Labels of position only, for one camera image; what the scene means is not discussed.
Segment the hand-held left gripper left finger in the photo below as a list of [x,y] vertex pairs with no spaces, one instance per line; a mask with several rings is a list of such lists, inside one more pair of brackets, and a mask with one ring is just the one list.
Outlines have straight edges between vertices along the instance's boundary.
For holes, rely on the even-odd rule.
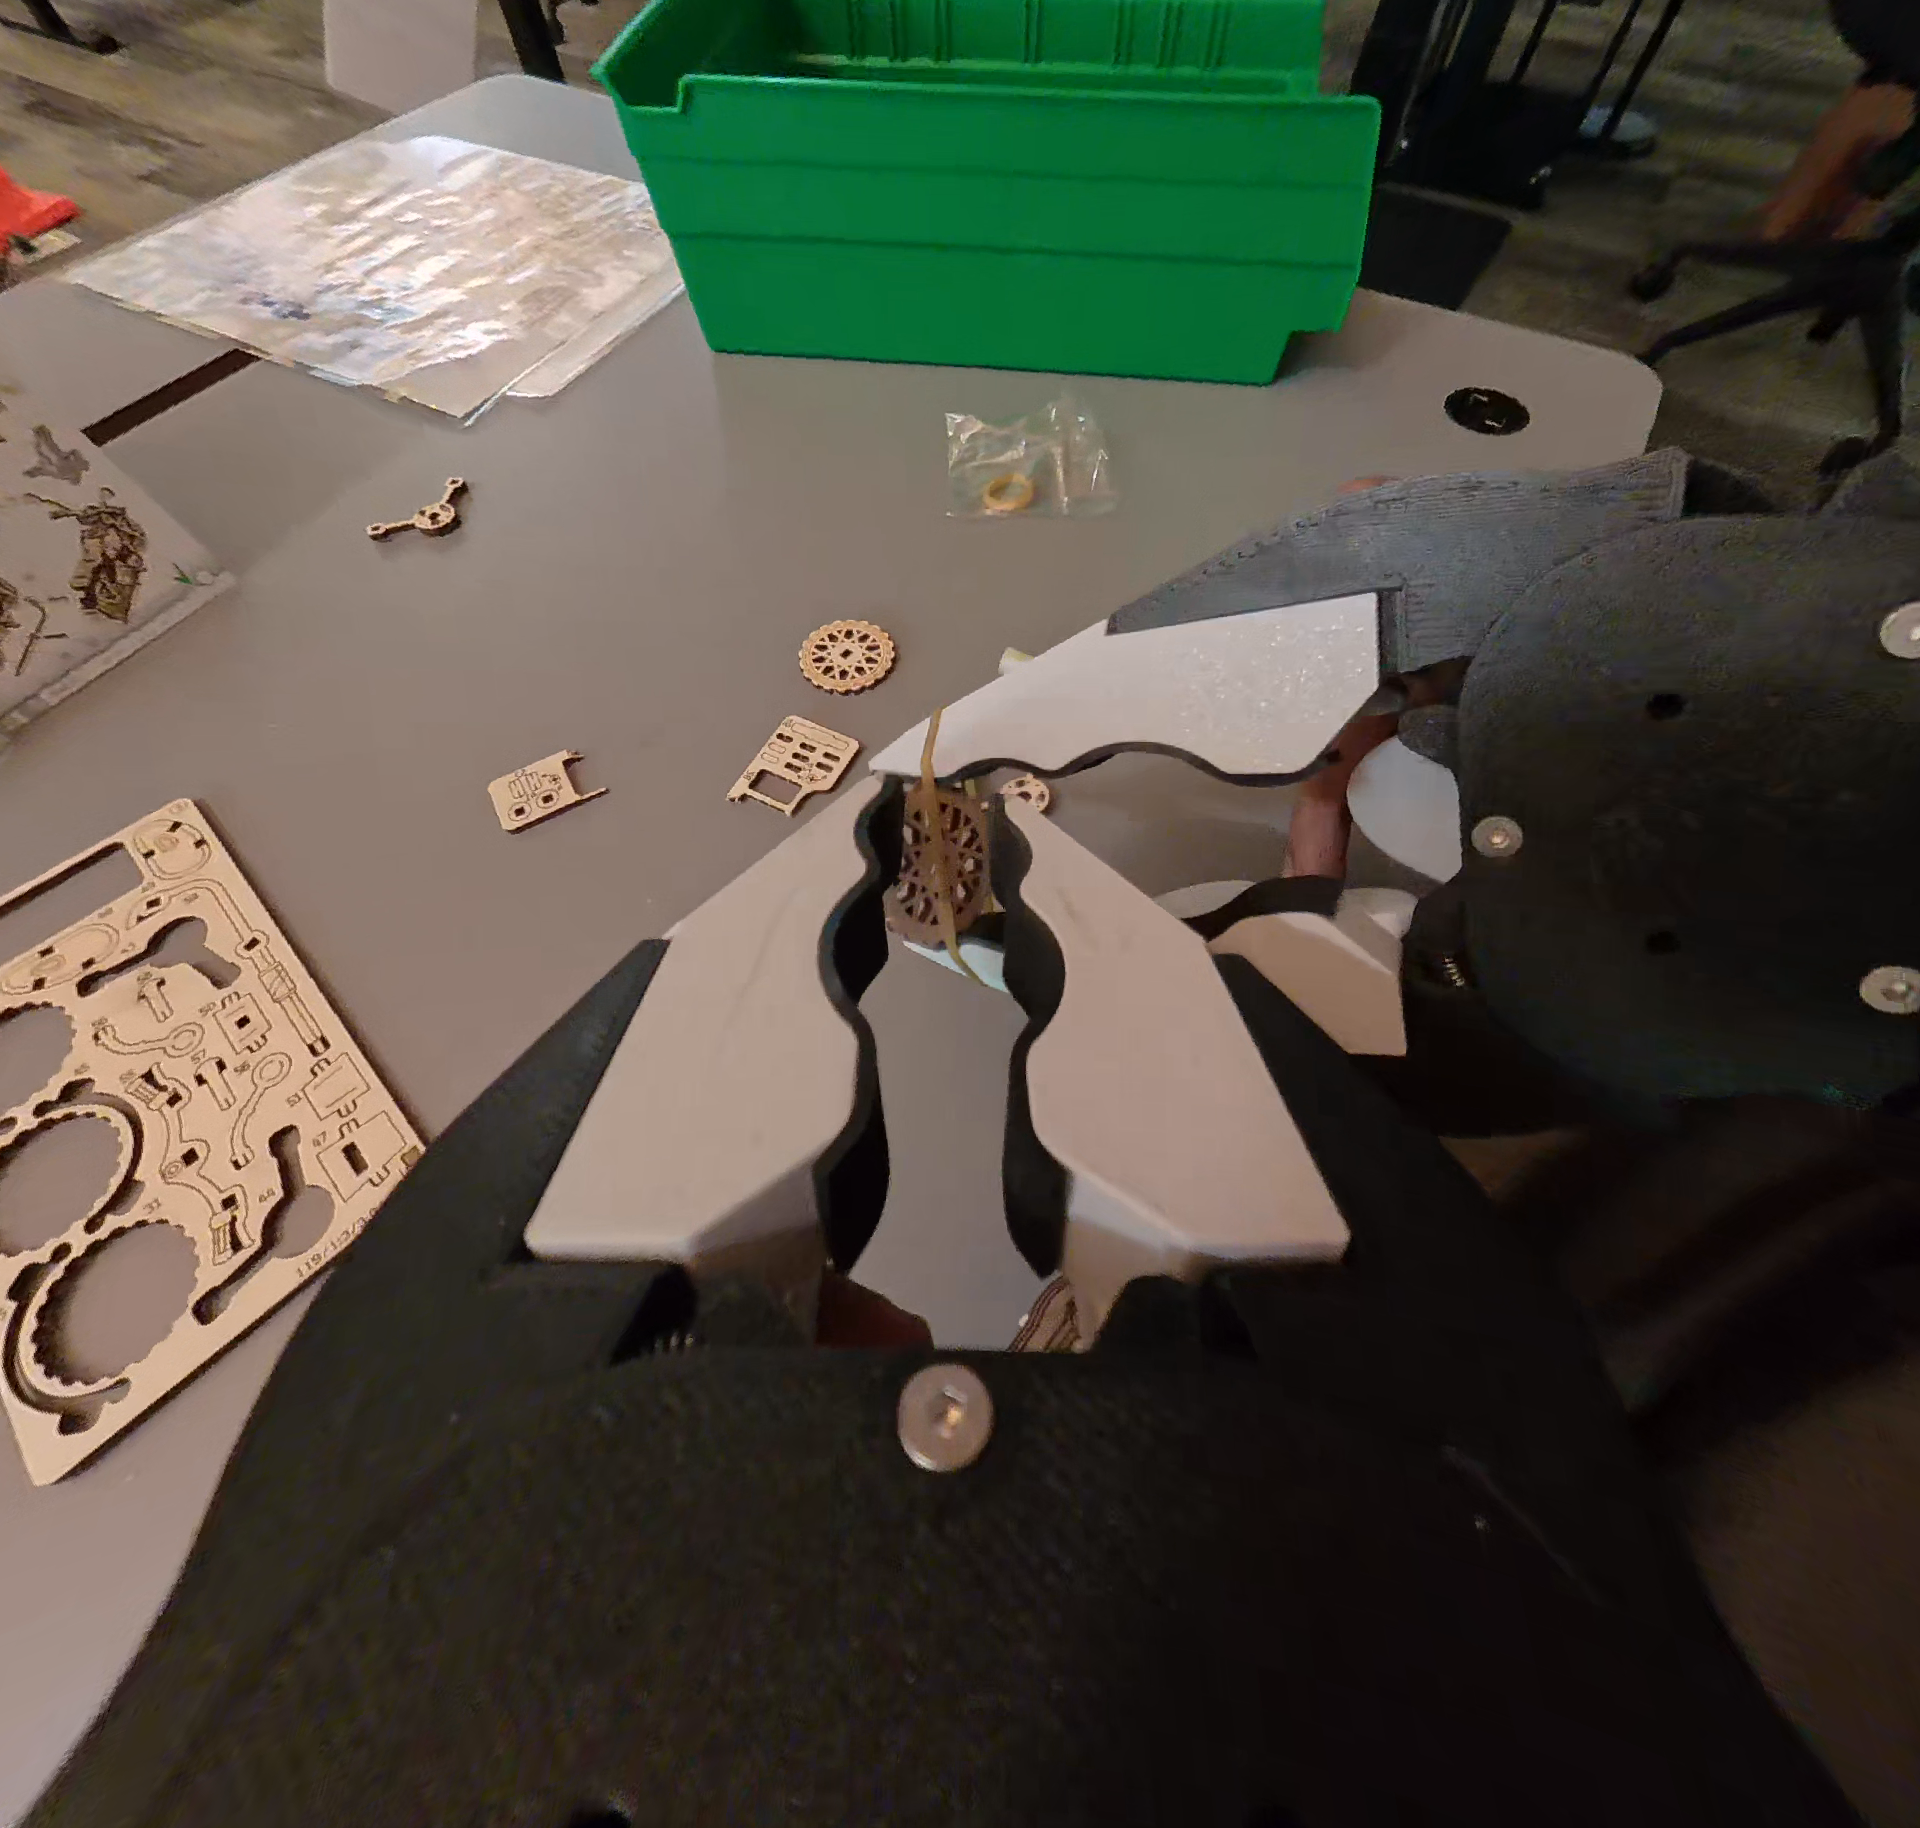
[[889,1190],[877,1042],[905,790],[834,801],[666,936],[527,1223],[546,1263],[819,1276]]

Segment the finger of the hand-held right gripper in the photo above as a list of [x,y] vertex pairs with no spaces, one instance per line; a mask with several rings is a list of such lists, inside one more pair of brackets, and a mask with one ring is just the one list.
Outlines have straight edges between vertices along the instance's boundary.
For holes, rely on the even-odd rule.
[[950,702],[932,774],[1055,777],[1140,750],[1284,781],[1331,750],[1380,679],[1375,592],[1136,632],[1094,623]]
[[1248,960],[1342,1050],[1403,1059],[1413,894],[1335,880],[1207,880],[1157,895],[1212,956]]

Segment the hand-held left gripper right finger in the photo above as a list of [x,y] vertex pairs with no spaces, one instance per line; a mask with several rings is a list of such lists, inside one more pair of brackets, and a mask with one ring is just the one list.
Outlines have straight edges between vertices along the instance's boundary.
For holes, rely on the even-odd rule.
[[1353,1230],[1202,936],[1025,803],[996,811],[996,899],[1020,1257],[1069,1281],[1339,1259]]

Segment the dark wooden spoked wheel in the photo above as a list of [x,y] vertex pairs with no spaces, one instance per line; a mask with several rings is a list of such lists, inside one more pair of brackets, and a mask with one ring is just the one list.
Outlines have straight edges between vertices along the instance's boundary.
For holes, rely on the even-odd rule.
[[954,947],[993,902],[985,805],[945,787],[911,785],[902,805],[899,875],[885,895],[891,934],[911,947]]

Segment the grey desk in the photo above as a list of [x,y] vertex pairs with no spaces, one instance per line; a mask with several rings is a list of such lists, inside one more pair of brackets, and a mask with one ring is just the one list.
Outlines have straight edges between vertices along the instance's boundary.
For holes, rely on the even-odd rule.
[[[1529,426],[1452,426],[1459,385]],[[727,795],[784,714],[885,748],[929,710],[1250,532],[1369,473],[1589,466],[1640,452],[1661,388],[1618,352],[1358,293],[1254,390],[1097,380],[1117,507],[947,516],[945,412],[1015,415],[1052,374],[713,355],[685,304],[554,400],[459,430],[253,367],[120,445],[237,580],[4,752],[4,895],[192,800],[427,1138],[640,940],[805,820]],[[453,473],[445,545],[375,547]],[[875,617],[895,672],[807,706],[803,632]],[[552,750],[608,793],[525,836],[487,785]],[[854,1276],[941,1361],[999,1357],[1034,1274],[1004,1234],[1020,1012],[894,952],[867,990],[894,1181]],[[333,1269],[63,1482],[4,1430],[4,1823],[120,1680],[253,1404]]]

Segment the person's right hand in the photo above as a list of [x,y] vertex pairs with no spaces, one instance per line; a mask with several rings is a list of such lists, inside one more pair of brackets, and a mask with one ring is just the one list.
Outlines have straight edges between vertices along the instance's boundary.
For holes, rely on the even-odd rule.
[[1353,842],[1353,815],[1342,779],[1316,777],[1296,797],[1284,847],[1288,880],[1343,883]]

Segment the small clear plastic bag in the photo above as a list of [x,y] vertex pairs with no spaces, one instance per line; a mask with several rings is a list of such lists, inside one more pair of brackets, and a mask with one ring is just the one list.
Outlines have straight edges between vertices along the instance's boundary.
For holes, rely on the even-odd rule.
[[945,439],[950,519],[1092,516],[1117,506],[1105,430],[1074,394],[1007,421],[947,412]]

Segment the slotted wooden panel piece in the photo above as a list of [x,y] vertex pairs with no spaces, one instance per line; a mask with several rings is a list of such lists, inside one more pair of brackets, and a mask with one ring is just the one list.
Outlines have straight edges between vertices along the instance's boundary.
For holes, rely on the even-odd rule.
[[770,807],[784,816],[812,797],[838,790],[862,757],[862,741],[827,724],[787,714],[728,789],[728,803]]

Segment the wooden piece with two prongs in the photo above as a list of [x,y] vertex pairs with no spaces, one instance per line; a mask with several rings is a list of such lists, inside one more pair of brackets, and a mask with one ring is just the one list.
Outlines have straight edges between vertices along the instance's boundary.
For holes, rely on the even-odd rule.
[[564,811],[603,800],[608,793],[606,787],[579,785],[577,770],[583,760],[579,750],[552,750],[495,776],[487,785],[487,797],[499,831],[505,836],[532,831]]

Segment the large wooden puzzle sheet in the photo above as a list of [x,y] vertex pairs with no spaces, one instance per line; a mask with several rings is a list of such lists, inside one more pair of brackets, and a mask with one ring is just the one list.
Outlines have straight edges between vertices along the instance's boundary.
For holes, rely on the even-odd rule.
[[195,801],[4,895],[96,863],[132,883],[4,952],[4,1025],[60,1059],[4,1087],[12,1171],[83,1144],[58,1216],[4,1223],[4,1426],[34,1486],[101,1456],[324,1271],[425,1139]]

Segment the green plastic bin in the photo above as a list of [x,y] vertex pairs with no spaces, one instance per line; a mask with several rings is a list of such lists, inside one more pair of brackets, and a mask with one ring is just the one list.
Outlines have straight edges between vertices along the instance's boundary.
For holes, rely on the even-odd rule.
[[1327,0],[652,0],[594,76],[716,352],[1269,384],[1380,105]]

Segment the black office chair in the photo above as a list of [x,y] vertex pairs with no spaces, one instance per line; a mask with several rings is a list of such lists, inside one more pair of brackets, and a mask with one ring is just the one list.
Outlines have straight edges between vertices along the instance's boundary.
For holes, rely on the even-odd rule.
[[1825,345],[1843,327],[1856,327],[1875,399],[1875,428],[1866,436],[1836,442],[1819,460],[1818,478],[1832,489],[1847,473],[1886,455],[1904,428],[1907,322],[1916,314],[1918,248],[1916,207],[1888,210],[1888,204],[1916,179],[1916,162],[1918,105],[1916,126],[1868,164],[1866,187],[1872,194],[1882,194],[1872,233],[1785,242],[1763,242],[1762,235],[1692,240],[1649,262],[1629,281],[1629,293],[1642,304],[1665,295],[1679,270],[1690,263],[1772,273],[1776,285],[1740,304],[1670,327],[1640,353],[1640,360],[1658,367],[1679,349],[1795,314],[1810,316],[1807,338],[1812,345]]

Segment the black metal stand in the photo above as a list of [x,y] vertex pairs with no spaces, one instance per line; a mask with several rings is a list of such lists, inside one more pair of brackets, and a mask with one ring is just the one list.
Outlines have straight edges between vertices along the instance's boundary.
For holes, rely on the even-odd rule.
[[1378,178],[1536,210],[1563,161],[1643,161],[1642,87],[1688,0],[1378,0],[1350,87]]

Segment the printed instruction sheet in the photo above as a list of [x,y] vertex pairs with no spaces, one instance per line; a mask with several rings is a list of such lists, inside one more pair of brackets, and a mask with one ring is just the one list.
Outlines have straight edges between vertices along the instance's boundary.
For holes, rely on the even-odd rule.
[[231,584],[129,472],[4,376],[4,743]]

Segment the red object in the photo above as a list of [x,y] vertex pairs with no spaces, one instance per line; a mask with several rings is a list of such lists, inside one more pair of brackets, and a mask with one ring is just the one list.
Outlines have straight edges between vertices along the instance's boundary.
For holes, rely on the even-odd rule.
[[68,194],[23,185],[7,166],[2,166],[0,190],[4,255],[10,255],[14,246],[37,246],[49,233],[64,232],[82,213],[80,204]]

